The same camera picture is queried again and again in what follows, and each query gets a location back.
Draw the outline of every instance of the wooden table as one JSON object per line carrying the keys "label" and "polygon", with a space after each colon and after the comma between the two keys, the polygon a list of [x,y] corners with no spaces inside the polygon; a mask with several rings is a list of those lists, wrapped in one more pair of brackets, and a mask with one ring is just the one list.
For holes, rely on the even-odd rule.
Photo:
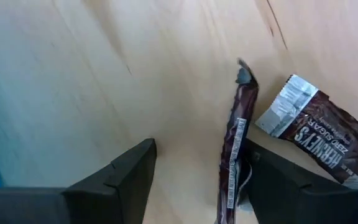
{"label": "wooden table", "polygon": [[[151,136],[144,223],[213,223],[237,57],[260,83],[254,118],[297,73],[358,119],[355,0],[0,0],[5,183],[67,186]],[[248,137],[330,178],[290,143]]]}

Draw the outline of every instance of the candy wrapper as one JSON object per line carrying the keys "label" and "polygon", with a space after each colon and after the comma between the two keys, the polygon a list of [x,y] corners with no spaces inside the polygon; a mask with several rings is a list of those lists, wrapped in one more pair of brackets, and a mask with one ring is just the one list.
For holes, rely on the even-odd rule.
{"label": "candy wrapper", "polygon": [[239,65],[241,68],[236,81],[239,85],[234,97],[234,105],[227,124],[221,154],[218,224],[235,224],[238,192],[252,174],[249,163],[239,158],[243,158],[241,155],[244,154],[244,143],[259,86],[246,63],[240,60]]}
{"label": "candy wrapper", "polygon": [[358,121],[306,80],[292,75],[256,125],[294,143],[338,182],[358,189]]}

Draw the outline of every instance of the wood grain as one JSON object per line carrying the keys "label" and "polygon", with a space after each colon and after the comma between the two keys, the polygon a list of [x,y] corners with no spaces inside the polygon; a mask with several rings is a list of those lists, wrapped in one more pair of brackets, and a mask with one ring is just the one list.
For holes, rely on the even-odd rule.
{"label": "wood grain", "polygon": [[[154,137],[145,223],[213,223],[238,57],[260,83],[255,118],[297,73],[358,119],[358,1],[0,0],[5,183],[67,186]],[[331,178],[291,144],[249,137]]]}

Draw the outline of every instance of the hershey's wrapper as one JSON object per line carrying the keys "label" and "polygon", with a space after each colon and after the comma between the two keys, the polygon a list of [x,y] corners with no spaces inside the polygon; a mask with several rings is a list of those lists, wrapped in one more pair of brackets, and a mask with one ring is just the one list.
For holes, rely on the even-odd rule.
{"label": "hershey's wrapper", "polygon": [[[250,119],[254,111],[259,86],[250,68],[242,60],[238,76],[236,96],[231,110],[224,144],[221,153],[219,170],[219,195],[218,195],[218,224],[235,224],[236,206],[239,188],[243,186],[251,176],[252,169],[247,161],[241,161],[244,152],[244,140],[246,138]],[[240,170],[244,166],[249,167],[248,174],[240,181]]]}
{"label": "hershey's wrapper", "polygon": [[358,189],[358,121],[306,80],[292,75],[256,125],[294,143],[337,181]]}

